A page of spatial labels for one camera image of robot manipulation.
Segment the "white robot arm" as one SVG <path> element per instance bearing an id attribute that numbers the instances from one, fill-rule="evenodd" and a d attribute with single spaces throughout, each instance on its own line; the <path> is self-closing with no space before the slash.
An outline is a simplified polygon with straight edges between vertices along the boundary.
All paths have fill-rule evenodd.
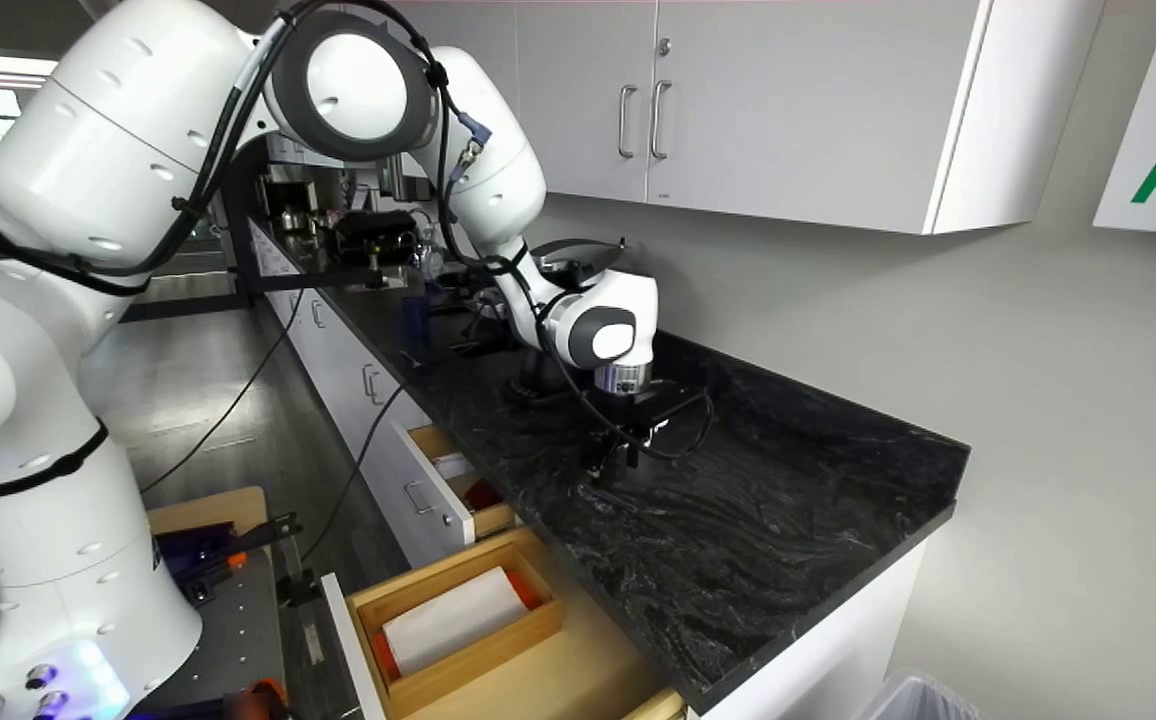
<path id="1" fill-rule="evenodd" d="M 206 0 L 120 0 L 0 141 L 0 720 L 128 720 L 200 654 L 205 616 L 90 370 L 271 135 L 410 160 L 521 345 L 612 394 L 646 383 L 659 283 L 545 272 L 527 229 L 548 175 L 470 52 L 390 0 L 287 0 L 255 31 Z"/>

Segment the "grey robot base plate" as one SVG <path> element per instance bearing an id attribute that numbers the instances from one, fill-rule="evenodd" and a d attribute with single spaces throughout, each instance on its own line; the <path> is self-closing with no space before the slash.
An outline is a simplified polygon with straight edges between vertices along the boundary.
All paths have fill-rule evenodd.
<path id="1" fill-rule="evenodd" d="M 128 720 L 230 720 L 252 683 L 283 676 L 276 567 L 263 552 L 206 588 L 200 620 L 205 635 L 187 664 Z"/>

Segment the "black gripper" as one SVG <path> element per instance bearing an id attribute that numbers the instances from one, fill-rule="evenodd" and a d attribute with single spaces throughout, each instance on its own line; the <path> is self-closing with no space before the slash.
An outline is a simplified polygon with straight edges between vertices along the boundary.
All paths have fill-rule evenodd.
<path id="1" fill-rule="evenodd" d="M 665 458 L 665 434 L 703 402 L 706 390 L 680 381 L 646 381 L 636 394 L 592 390 L 595 432 L 584 438 L 584 464 L 607 470 L 612 464 Z"/>

